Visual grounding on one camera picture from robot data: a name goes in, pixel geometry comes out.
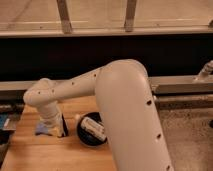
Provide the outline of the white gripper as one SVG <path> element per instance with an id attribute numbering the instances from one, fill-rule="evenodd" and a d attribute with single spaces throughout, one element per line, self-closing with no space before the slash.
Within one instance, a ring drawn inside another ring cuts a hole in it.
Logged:
<path id="1" fill-rule="evenodd" d="M 63 122 L 62 114 L 55 115 L 51 118 L 41 119 L 40 123 L 43 123 L 51 136 L 63 137 Z"/>

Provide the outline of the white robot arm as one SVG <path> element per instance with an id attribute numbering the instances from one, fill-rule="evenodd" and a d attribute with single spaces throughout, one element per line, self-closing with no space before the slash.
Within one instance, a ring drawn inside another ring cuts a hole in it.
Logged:
<path id="1" fill-rule="evenodd" d="M 116 60 L 55 83 L 43 78 L 24 94 L 47 125 L 61 113 L 59 100 L 93 95 L 117 171 L 175 171 L 155 106 L 146 68 Z"/>

